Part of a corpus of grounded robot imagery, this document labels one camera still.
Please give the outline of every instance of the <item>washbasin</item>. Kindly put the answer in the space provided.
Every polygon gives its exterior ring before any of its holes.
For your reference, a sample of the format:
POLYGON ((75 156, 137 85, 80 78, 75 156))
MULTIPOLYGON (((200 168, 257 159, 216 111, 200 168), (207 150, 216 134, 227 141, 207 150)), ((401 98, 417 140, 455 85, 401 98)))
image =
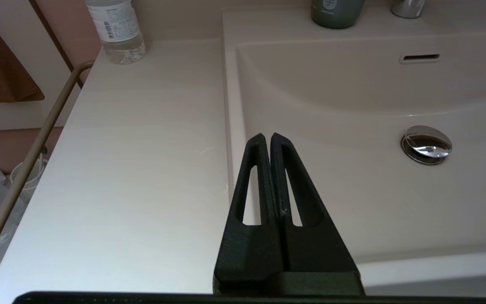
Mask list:
MULTIPOLYGON (((338 31, 305 8, 229 11, 223 22, 231 190, 245 141, 281 133, 370 293, 486 296, 467 287, 486 282, 486 1, 431 1, 415 20, 373 3, 338 31), (415 125, 451 140, 444 162, 407 157, 400 142, 415 125), (369 279, 376 267, 399 275, 369 279), (454 291, 429 287, 447 280, 454 291)), ((259 225, 253 185, 245 223, 259 225)))

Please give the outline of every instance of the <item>chrome faucet base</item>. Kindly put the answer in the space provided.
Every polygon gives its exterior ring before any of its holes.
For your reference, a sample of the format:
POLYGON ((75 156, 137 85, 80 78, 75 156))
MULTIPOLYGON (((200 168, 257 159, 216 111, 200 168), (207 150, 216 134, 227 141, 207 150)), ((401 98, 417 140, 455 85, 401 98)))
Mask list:
POLYGON ((391 6, 391 12, 397 17, 415 19, 421 15, 425 0, 401 0, 391 6))

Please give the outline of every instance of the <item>plastic bottle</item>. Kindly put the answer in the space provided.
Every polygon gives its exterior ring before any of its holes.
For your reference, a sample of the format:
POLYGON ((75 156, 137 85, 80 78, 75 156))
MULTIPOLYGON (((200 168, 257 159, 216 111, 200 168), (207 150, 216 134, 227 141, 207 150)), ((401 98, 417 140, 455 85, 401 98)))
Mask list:
POLYGON ((312 20, 329 29, 351 27, 359 18, 365 0, 312 0, 312 20))
POLYGON ((129 64, 145 55, 145 44, 131 0, 85 0, 108 59, 129 64))

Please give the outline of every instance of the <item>countertop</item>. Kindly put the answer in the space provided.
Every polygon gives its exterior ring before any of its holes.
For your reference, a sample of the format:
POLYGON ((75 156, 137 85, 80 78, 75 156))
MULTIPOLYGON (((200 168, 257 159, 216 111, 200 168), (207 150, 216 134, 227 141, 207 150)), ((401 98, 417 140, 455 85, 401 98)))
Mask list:
POLYGON ((218 40, 103 51, 0 265, 0 304, 33 290, 211 293, 226 221, 218 40))

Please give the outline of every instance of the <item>soap dispenser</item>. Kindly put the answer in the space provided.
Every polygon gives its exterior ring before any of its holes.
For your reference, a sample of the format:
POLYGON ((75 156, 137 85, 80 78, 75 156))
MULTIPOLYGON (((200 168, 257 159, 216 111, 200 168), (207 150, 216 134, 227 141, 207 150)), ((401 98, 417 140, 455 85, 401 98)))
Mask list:
POLYGON ((365 0, 312 0, 312 20, 329 29, 345 29, 357 21, 365 0))

